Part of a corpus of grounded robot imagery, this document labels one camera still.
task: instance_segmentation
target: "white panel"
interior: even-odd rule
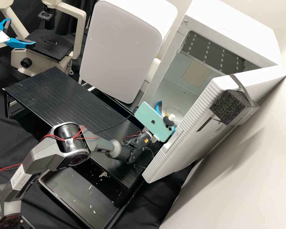
[[[95,4],[80,69],[90,85],[131,103],[177,9],[165,0],[101,0]]]
[[[259,103],[286,76],[286,71],[280,66],[273,66],[235,75],[246,87],[251,98]],[[183,169],[208,153],[210,147],[217,143],[212,138],[213,130],[217,130],[216,127],[209,126],[206,132],[201,134],[196,131],[212,115],[210,106],[227,89],[238,89],[237,84],[229,76],[211,80],[180,123],[182,134],[169,149],[166,145],[166,153],[160,150],[144,171],[143,177],[148,183]]]

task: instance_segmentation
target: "black cable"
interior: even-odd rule
[[[93,13],[94,6],[95,6],[95,4],[97,3],[97,1],[98,1],[98,0],[94,0],[94,1],[93,1],[93,5],[92,5],[92,9],[91,9],[91,13],[90,13],[90,19],[89,19],[89,23],[88,23],[88,28],[90,27],[91,18],[92,18],[92,13]]]
[[[140,165],[137,165],[137,164],[133,165],[133,168],[135,168],[135,167],[140,167],[140,168],[146,169],[146,167],[143,167],[143,166],[140,166]]]
[[[143,149],[144,149],[144,150],[145,150],[145,149],[149,149],[149,151],[152,153],[152,156],[153,156],[153,159],[154,159],[155,156],[153,155],[153,151],[152,151],[150,148],[144,147]]]
[[[99,131],[97,131],[97,132],[94,132],[94,134],[97,134],[97,133],[99,133],[99,132],[102,132],[102,131],[111,129],[111,128],[113,128],[113,127],[116,127],[116,126],[122,124],[123,122],[125,122],[126,120],[128,120],[128,119],[136,112],[137,109],[138,109],[138,106],[136,106],[136,107],[134,108],[133,112],[132,112],[127,118],[125,118],[122,122],[120,122],[120,123],[118,123],[118,124],[115,124],[114,126],[110,126],[110,127],[105,128],[105,129],[102,129],[102,130],[99,130]]]

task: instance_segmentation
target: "black clamp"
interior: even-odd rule
[[[163,121],[167,125],[167,127],[175,125],[175,123],[173,121],[169,120],[167,116],[163,117]]]

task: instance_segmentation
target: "gray robot arm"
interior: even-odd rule
[[[20,210],[23,195],[47,169],[57,171],[77,166],[94,152],[134,163],[142,148],[151,142],[151,136],[145,132],[123,144],[117,140],[105,140],[85,128],[78,137],[73,138],[81,128],[82,126],[73,122],[51,128],[48,134],[58,136],[64,141],[54,138],[42,140],[28,153],[9,182],[0,185],[0,228],[17,228],[22,219]]]

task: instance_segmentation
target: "small white object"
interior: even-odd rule
[[[175,119],[175,115],[174,114],[171,114],[169,117],[168,117],[168,119],[170,120],[170,121],[173,121],[174,119]]]

